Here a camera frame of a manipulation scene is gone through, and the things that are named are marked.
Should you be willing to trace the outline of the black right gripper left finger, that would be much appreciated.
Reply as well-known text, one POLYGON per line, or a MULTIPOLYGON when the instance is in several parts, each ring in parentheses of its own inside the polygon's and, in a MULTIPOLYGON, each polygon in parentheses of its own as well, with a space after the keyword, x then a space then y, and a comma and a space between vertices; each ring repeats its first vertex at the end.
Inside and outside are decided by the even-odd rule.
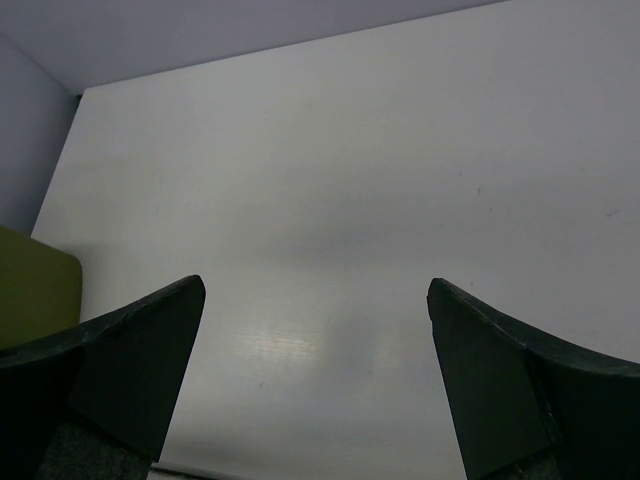
POLYGON ((144 479, 205 305, 198 275, 1 352, 4 479, 144 479))

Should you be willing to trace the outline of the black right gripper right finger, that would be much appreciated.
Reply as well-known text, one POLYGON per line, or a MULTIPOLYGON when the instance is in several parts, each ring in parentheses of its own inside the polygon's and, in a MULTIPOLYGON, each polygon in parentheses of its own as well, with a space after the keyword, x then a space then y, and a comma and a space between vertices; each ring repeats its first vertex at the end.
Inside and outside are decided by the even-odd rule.
POLYGON ((469 479, 636 479, 639 366, 499 312, 449 281, 427 295, 469 479))

